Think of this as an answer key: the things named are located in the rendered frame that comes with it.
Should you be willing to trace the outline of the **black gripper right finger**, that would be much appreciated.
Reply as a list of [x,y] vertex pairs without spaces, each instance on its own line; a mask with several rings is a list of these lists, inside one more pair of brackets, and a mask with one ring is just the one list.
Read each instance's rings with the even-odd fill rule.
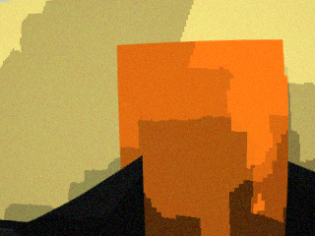
[[289,161],[284,236],[315,236],[315,172]]

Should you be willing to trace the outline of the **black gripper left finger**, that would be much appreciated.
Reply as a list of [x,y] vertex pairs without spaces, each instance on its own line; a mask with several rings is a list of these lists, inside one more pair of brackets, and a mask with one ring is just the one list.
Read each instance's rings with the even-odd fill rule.
[[143,157],[38,219],[0,219],[0,236],[146,236]]

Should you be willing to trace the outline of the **yellow panel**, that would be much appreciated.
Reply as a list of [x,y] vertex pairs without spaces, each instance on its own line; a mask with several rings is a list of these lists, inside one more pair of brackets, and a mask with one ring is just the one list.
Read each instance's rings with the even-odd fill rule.
[[288,161],[315,172],[315,0],[0,3],[0,219],[121,170],[117,44],[283,40]]

